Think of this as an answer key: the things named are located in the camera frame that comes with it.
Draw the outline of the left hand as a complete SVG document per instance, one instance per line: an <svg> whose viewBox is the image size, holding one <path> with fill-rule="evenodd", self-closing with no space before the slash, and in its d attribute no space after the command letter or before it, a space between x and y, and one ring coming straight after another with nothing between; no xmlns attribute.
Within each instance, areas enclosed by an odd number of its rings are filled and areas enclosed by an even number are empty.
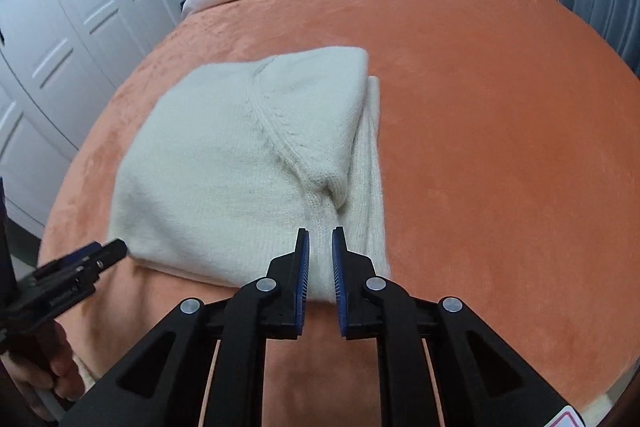
<svg viewBox="0 0 640 427"><path fill-rule="evenodd" d="M12 353L1 355L2 363L15 386L30 408L44 421L53 421L54 416L40 399L39 390L53 392L61 399L72 402L79 400L86 390L64 327L58 322L54 322L53 327L55 336L47 369Z"/></svg>

